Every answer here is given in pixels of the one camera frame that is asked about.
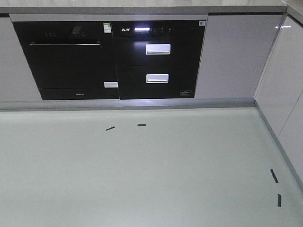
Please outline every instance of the gray countertop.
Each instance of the gray countertop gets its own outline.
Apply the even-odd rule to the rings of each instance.
[[[281,0],[2,0],[0,13],[179,14],[284,12]]]

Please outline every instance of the drawer handle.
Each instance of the drawer handle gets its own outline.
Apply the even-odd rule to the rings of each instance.
[[[146,55],[170,54],[170,44],[147,44]]]
[[[169,82],[169,74],[146,74],[147,84],[161,84]]]

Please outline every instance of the silver handle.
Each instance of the silver handle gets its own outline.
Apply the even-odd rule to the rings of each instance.
[[[101,44],[30,44],[30,46],[101,46]]]
[[[167,79],[148,79],[147,83],[167,83]]]
[[[169,51],[146,51],[146,54],[169,54]]]
[[[146,74],[147,84],[168,83],[169,74]]]
[[[146,55],[170,54],[170,44],[147,44]]]

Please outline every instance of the glossy cabinet door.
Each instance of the glossy cabinet door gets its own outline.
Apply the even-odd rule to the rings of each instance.
[[[256,101],[276,136],[303,88],[303,28],[287,18],[272,51]]]
[[[303,95],[301,94],[285,126],[279,141],[303,181]]]
[[[282,15],[210,15],[196,98],[253,97]]]
[[[41,101],[9,17],[0,17],[0,102]]]

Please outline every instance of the digital display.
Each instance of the digital display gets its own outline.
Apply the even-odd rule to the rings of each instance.
[[[151,30],[150,27],[135,27],[134,31],[135,32],[149,32]]]

